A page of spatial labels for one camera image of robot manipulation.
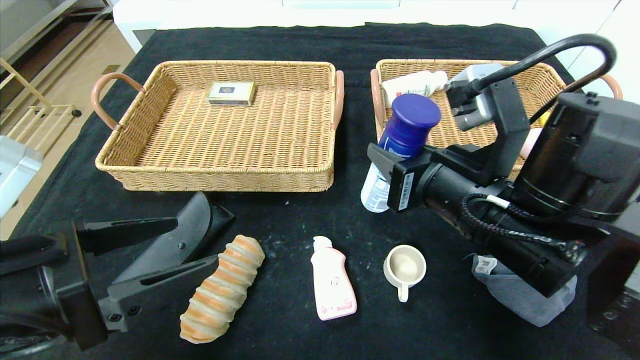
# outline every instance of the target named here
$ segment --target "basket handle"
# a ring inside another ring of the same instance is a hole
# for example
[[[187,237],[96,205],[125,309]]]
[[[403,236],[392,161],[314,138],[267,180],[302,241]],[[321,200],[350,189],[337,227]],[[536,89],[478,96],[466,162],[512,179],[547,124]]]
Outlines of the basket handle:
[[[102,89],[104,89],[104,87],[107,85],[107,83],[113,79],[123,79],[137,91],[145,91],[145,88],[137,81],[133,80],[129,76],[126,76],[125,74],[122,74],[121,72],[110,72],[109,74],[104,74],[98,79],[98,81],[95,82],[95,85],[91,89],[91,106],[93,106],[93,110],[95,110],[95,113],[100,117],[100,119],[102,119],[102,121],[104,121],[105,124],[107,124],[108,127],[111,128],[111,130],[115,130],[118,123],[113,120],[113,118],[110,117],[106,111],[104,111],[102,105],[100,105],[100,93],[102,92]]]
[[[341,70],[335,72],[335,107],[333,110],[332,129],[336,130],[342,117],[344,107],[344,73]]]
[[[380,92],[380,78],[378,70],[371,70],[371,96],[373,97],[373,113],[376,117],[376,123],[380,129],[385,128],[385,105],[382,102],[382,93]]]
[[[600,76],[600,79],[603,79],[604,82],[609,85],[611,91],[613,92],[614,99],[622,100],[622,88],[620,87],[620,84],[618,84],[618,82],[613,78],[613,76],[604,74],[603,76]]]

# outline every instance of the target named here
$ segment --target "empty wicker basket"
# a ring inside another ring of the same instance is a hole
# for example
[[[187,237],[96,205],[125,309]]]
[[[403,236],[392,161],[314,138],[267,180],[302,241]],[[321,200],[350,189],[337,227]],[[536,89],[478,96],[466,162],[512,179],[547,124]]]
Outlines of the empty wicker basket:
[[[99,104],[111,79],[140,92],[119,123]],[[210,105],[214,81],[254,81],[252,106]],[[95,164],[128,190],[320,192],[333,183],[344,77],[309,61],[167,61],[144,86],[107,74],[93,107],[113,129]]]
[[[500,63],[505,66],[516,63],[516,61],[489,61],[489,60],[380,60],[376,68],[371,70],[371,92],[373,94],[373,105],[376,117],[376,132],[378,138],[387,124],[387,119],[391,116],[391,109],[385,109],[385,100],[382,98],[384,92],[380,91],[382,81],[408,75],[422,70],[436,71],[443,70],[449,78],[464,70],[471,64],[477,63]],[[564,89],[564,81],[558,76],[556,71],[549,65],[539,63],[534,67],[517,74],[515,77],[520,91],[520,97],[524,105],[527,116],[533,115],[540,106],[544,105],[558,92]],[[447,147],[452,144],[472,143],[477,146],[485,146],[493,143],[497,136],[493,123],[480,126],[468,131],[461,131],[456,126],[456,122],[451,115],[451,107],[444,92],[436,92],[431,96],[442,112],[442,120],[439,125],[429,132],[427,143],[437,147]],[[540,127],[536,121],[533,127]],[[511,177],[515,177],[524,159],[518,157],[511,172]]]

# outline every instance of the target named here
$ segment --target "blue bottle cap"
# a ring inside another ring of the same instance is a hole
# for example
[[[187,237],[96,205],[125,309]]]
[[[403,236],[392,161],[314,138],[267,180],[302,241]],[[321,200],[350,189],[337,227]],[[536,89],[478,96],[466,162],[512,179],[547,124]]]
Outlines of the blue bottle cap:
[[[440,122],[440,108],[428,97],[403,94],[391,104],[391,118],[385,133],[407,147],[422,147],[429,130]]]

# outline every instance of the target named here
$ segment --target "screw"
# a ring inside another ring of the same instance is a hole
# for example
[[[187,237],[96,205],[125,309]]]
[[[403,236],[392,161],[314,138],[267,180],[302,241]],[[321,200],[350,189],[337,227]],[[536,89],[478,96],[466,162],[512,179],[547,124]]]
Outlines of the screw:
[[[122,315],[120,314],[109,314],[109,316],[107,316],[107,320],[109,320],[110,322],[119,322],[120,319],[122,319]]]
[[[629,307],[631,305],[631,297],[624,295],[621,299],[620,299],[620,306],[622,307]]]
[[[140,306],[136,305],[136,306],[132,306],[129,311],[127,312],[127,315],[129,316],[136,316],[139,312],[140,312]]]
[[[589,324],[589,327],[594,331],[604,330],[604,324],[602,322],[592,322],[591,324]]]
[[[615,310],[607,310],[602,315],[609,320],[613,320],[618,317],[618,312]]]

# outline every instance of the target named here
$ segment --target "white cup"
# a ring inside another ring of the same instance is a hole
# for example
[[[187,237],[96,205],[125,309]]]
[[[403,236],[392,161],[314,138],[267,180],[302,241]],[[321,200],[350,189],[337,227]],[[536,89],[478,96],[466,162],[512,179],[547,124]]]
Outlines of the white cup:
[[[406,302],[409,288],[420,282],[427,272],[427,261],[415,247],[398,245],[387,255],[383,270],[387,281],[398,288],[398,300]]]

